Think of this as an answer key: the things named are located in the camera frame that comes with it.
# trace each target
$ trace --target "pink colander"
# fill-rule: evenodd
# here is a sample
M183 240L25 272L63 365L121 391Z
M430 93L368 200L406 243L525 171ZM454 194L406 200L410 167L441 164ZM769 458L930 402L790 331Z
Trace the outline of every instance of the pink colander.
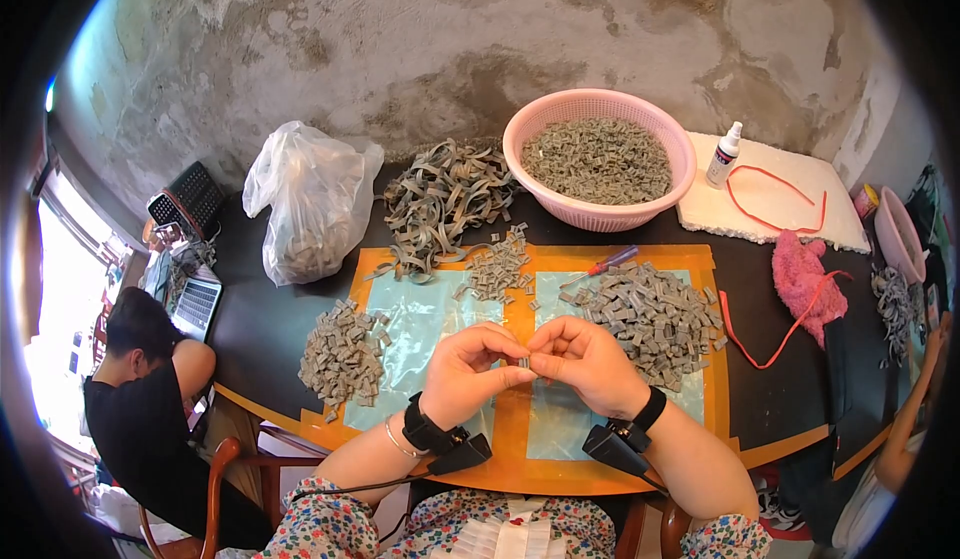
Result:
M673 188L665 196L639 205L594 205L564 196L534 180L521 166L523 144L548 125L577 119L614 117L636 123L666 149L673 171ZM520 184L554 217L590 231L623 231L642 226L676 205L690 190L697 173L697 156L687 132L662 109L612 90L580 88L548 94L517 112L503 133L507 166Z

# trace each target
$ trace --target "styrofoam board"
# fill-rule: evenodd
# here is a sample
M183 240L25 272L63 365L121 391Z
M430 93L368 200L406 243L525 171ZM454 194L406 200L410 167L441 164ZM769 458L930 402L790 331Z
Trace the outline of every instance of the styrofoam board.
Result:
M697 176L690 191L677 204L679 223L686 229L745 238L758 244L777 240L776 229L744 215L730 198L726 186L710 187L704 180L720 136L689 133L697 152ZM782 183L749 171L737 172L731 181L736 199L744 209L764 221L785 229L815 228L820 223L821 200L826 191L826 216L815 234L799 234L802 240L822 239L836 250L870 253L866 232L854 202L834 167L819 158L787 153L766 144L740 141L736 165L752 165L776 174L797 186L813 200L811 206Z

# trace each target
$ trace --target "hand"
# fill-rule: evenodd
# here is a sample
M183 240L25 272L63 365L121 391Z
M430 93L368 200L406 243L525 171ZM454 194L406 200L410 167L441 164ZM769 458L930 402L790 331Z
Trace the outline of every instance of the hand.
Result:
M508 365L530 354L507 328L490 322L472 325L439 341L426 370L420 411L444 431L470 419L491 397L537 379L530 370Z
M923 351L923 365L920 368L921 373L933 373L933 368L937 365L937 359L940 357L940 349L944 344L950 342L951 326L954 324L954 316L947 311L940 318L940 327L937 327L926 336L926 349Z
M650 387L606 329L563 316L542 325L527 344L530 369L569 384L594 413L632 420Z

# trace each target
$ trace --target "plastic bag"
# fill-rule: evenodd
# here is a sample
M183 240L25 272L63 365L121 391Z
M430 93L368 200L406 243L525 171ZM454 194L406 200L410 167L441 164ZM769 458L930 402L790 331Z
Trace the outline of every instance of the plastic bag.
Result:
M277 286L337 273L363 239L383 148L356 146L291 121L270 134L246 173L246 216L272 205L263 269Z
M100 519L114 532L141 538L139 505L123 488L109 484L97 484L90 489L88 502L93 517ZM160 519L148 519L157 523Z

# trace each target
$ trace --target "laptop keyboard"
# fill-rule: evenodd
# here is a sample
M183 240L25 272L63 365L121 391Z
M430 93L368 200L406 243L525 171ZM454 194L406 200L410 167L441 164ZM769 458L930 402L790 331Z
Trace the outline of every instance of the laptop keyboard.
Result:
M216 293L188 281L179 300L176 313L198 328L206 330L213 315L213 305L217 300Z

